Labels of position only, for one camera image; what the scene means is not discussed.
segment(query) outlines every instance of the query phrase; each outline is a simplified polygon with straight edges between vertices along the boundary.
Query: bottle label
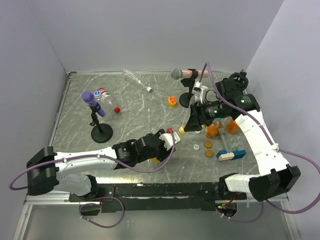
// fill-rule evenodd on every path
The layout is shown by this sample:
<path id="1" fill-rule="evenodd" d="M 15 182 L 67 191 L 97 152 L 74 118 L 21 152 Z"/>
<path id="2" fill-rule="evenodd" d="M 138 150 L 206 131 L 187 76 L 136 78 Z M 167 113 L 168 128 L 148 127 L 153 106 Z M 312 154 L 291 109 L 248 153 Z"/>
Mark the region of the bottle label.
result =
<path id="1" fill-rule="evenodd" d="M 110 96 L 110 93 L 108 93 L 104 88 L 99 88 L 98 91 L 105 97 Z"/>

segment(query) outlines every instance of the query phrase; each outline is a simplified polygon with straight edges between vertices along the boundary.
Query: orange bottle cap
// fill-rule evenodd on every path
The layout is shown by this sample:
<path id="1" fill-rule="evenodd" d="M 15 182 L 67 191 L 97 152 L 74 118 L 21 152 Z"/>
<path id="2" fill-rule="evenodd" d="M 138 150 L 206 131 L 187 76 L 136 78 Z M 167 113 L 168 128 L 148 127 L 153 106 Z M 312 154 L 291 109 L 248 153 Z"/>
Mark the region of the orange bottle cap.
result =
<path id="1" fill-rule="evenodd" d="M 170 107 L 175 108 L 177 106 L 177 100 L 174 96 L 168 97 L 168 104 Z"/>
<path id="2" fill-rule="evenodd" d="M 206 155 L 208 158 L 212 158 L 213 155 L 214 155 L 214 151 L 212 151 L 212 150 L 207 150 L 207 151 L 205 151 L 205 155 Z"/>
<path id="3" fill-rule="evenodd" d="M 206 142 L 204 143 L 204 146 L 205 146 L 207 149 L 210 149 L 210 148 L 212 148 L 212 142 L 211 142 L 211 141 L 206 141 Z"/>

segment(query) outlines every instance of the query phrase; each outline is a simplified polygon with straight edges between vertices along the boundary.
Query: gray marble tabletop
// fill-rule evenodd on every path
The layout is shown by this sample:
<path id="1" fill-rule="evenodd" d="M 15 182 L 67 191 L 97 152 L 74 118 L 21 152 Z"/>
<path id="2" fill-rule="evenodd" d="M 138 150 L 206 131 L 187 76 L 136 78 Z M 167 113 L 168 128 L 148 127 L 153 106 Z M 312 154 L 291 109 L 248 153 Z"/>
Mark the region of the gray marble tabletop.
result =
<path id="1" fill-rule="evenodd" d="M 69 153 L 93 151 L 129 139 L 138 139 L 148 133 L 156 133 L 162 128 L 177 131 L 187 122 L 189 116 L 186 115 L 187 109 L 179 103 L 175 108 L 170 107 L 168 96 L 173 95 L 178 100 L 187 88 L 183 87 L 179 80 L 173 80 L 169 72 L 150 72 L 142 76 L 153 87 L 153 92 L 137 89 L 132 83 L 124 81 L 122 74 L 71 74 L 52 143 L 54 150 Z M 221 81 L 228 74 L 216 73 L 214 76 L 216 81 Z M 203 83 L 212 89 L 208 78 L 204 79 Z M 102 144 L 91 139 L 91 111 L 81 98 L 83 91 L 94 92 L 98 88 L 105 88 L 110 92 L 122 110 L 120 115 L 111 120 L 99 117 L 101 123 L 108 123 L 113 128 L 111 140 Z M 221 121 L 226 127 L 229 118 Z M 176 146 L 176 151 L 167 166 L 155 173 L 138 173 L 130 169 L 97 169 L 81 174 L 96 176 L 99 183 L 215 182 L 219 177 L 229 173 L 258 174 L 257 162 L 243 133 L 226 133 L 225 138 L 231 149 L 244 147 L 247 154 L 241 159 L 224 162 L 219 162 L 215 157 L 208 158 L 205 156 L 207 148 L 204 143 L 209 138 L 205 136 L 204 131 L 200 134 L 187 132 Z M 219 135 L 211 141 L 214 154 L 223 149 Z M 194 150 L 195 144 L 200 146 L 199 150 Z M 152 170 L 161 164 L 145 161 L 135 167 L 140 170 Z"/>

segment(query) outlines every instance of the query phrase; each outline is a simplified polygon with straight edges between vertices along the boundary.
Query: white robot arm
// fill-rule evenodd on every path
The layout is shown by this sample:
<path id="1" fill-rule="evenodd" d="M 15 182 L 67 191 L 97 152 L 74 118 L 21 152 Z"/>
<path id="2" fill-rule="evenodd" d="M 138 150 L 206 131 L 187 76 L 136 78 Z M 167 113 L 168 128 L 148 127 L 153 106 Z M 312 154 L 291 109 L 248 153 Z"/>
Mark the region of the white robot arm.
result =
<path id="1" fill-rule="evenodd" d="M 176 132 L 172 134 L 174 143 L 178 144 L 181 141 L 179 135 Z M 86 196 L 97 185 L 96 179 L 91 175 L 83 176 L 77 173 L 97 169 L 108 171 L 125 168 L 119 162 L 129 167 L 134 167 L 137 163 L 151 158 L 157 158 L 162 162 L 172 151 L 173 137 L 171 133 L 165 133 L 161 129 L 156 134 L 149 133 L 138 140 L 120 142 L 112 147 L 95 151 L 54 153 L 52 147 L 43 148 L 27 163 L 28 168 L 52 159 L 62 161 L 55 165 L 48 165 L 44 169 L 36 168 L 28 172 L 28 194 L 42 195 L 57 190 Z"/>
<path id="2" fill-rule="evenodd" d="M 219 180 L 219 191 L 226 195 L 229 192 L 250 193 L 256 200 L 263 201 L 288 192 L 301 173 L 297 166 L 290 166 L 287 159 L 279 152 L 278 144 L 274 142 L 267 129 L 256 98 L 252 94 L 243 93 L 243 90 L 248 86 L 246 74 L 244 71 L 235 72 L 229 78 L 217 82 L 215 84 L 216 90 L 225 101 L 246 111 L 261 125 L 220 99 L 207 101 L 208 88 L 203 86 L 201 82 L 196 82 L 193 93 L 197 102 L 190 105 L 190 118 L 184 131 L 199 131 L 202 129 L 202 125 L 209 126 L 216 118 L 232 117 L 252 149 L 258 164 L 259 174 L 231 173 L 225 175 Z"/>

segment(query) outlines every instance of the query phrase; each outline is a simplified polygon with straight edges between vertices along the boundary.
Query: microphone stand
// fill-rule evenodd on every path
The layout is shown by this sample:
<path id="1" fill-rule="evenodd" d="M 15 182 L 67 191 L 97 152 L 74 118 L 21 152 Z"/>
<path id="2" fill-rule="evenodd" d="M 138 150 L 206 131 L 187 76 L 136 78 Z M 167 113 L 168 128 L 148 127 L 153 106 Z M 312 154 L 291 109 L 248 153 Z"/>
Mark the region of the microphone stand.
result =
<path id="1" fill-rule="evenodd" d="M 99 123 L 98 116 L 96 114 L 100 109 L 99 103 L 97 102 L 95 107 L 91 107 L 91 106 L 89 107 L 91 109 L 91 118 L 92 118 L 92 122 L 90 122 L 90 126 L 93 127 L 91 130 L 92 140 L 98 144 L 103 144 L 108 142 L 112 138 L 114 131 L 110 125 L 106 123 Z"/>
<path id="2" fill-rule="evenodd" d="M 196 71 L 196 69 L 188 69 L 188 70 L 192 71 L 192 76 L 190 78 L 184 78 L 180 82 L 184 87 L 189 88 L 189 92 L 185 92 L 181 94 L 179 97 L 180 105 L 186 109 L 189 108 L 190 99 L 194 95 L 192 93 L 192 89 L 194 88 L 196 78 L 198 77 L 198 72 Z"/>

